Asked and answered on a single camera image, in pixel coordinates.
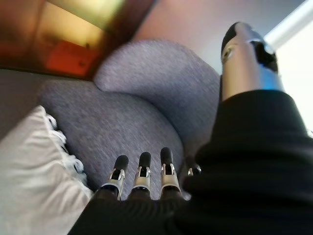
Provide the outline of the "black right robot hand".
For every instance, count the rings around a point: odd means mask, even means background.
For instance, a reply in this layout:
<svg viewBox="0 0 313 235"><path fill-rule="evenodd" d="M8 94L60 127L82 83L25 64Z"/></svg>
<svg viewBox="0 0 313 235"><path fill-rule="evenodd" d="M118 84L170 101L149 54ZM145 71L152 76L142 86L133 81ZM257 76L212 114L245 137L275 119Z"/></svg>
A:
<svg viewBox="0 0 313 235"><path fill-rule="evenodd" d="M161 150L162 190L137 185L118 201L128 160L93 196L72 235L310 235L313 140L281 83L275 52L248 24L234 23L221 49L220 102L211 140L183 189Z"/></svg>

